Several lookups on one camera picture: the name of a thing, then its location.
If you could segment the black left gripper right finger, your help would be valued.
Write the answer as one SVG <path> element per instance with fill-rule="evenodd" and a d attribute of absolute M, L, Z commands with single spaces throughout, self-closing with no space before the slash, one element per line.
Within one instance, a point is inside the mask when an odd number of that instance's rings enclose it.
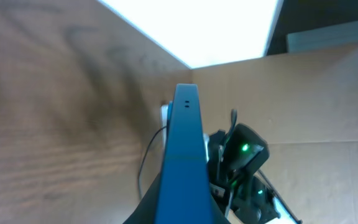
<path fill-rule="evenodd" d="M 220 211 L 219 206 L 215 200 L 211 199 L 211 208 L 213 213 L 213 223 L 214 224 L 230 224 L 229 220 L 224 216 L 222 211 Z"/>

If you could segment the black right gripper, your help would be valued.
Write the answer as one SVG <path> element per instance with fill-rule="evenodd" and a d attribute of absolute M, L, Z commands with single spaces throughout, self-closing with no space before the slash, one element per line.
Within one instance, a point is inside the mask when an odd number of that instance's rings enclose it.
<path fill-rule="evenodd" d="M 213 200 L 220 212 L 227 217 L 230 210 L 238 210 L 236 200 L 244 196 L 244 184 L 238 168 L 233 165 L 242 151 L 239 129 L 231 134 L 223 130 L 210 134 L 207 143 L 209 184 Z"/>

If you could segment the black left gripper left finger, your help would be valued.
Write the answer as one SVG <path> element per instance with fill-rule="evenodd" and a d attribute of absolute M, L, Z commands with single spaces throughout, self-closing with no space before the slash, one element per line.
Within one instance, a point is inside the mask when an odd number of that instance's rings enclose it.
<path fill-rule="evenodd" d="M 156 176 L 136 209 L 123 224 L 154 224 L 159 190 L 160 174 Z"/>

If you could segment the blue screen smartphone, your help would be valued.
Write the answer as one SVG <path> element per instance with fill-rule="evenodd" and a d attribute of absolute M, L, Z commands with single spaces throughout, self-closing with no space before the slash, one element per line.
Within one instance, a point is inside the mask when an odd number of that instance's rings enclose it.
<path fill-rule="evenodd" d="M 168 129 L 154 223 L 212 223 L 198 87 L 178 84 Z"/>

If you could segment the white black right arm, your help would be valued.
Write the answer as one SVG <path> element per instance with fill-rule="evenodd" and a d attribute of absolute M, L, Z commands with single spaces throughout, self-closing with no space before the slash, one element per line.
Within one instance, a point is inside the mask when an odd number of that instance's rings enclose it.
<path fill-rule="evenodd" d="M 237 124 L 207 136 L 207 167 L 215 209 L 232 212 L 241 223 L 302 224 L 260 170 L 270 156 L 267 142 L 252 128 Z"/>

